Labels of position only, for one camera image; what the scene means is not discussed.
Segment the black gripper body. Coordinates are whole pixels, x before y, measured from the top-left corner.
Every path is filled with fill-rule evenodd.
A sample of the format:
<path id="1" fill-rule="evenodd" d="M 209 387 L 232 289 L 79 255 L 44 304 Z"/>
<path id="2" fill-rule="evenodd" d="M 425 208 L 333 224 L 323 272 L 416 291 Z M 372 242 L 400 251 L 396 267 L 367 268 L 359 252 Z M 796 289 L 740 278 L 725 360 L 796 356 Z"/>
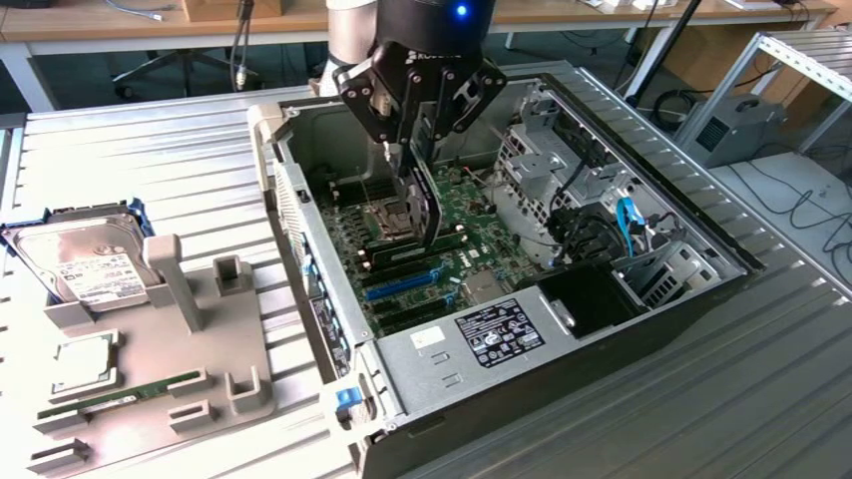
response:
<path id="1" fill-rule="evenodd" d="M 381 1 L 371 54 L 372 71 L 392 98 L 416 87 L 436 98 L 444 72 L 457 81 L 488 70 L 481 44 L 491 25 L 492 1 Z"/>

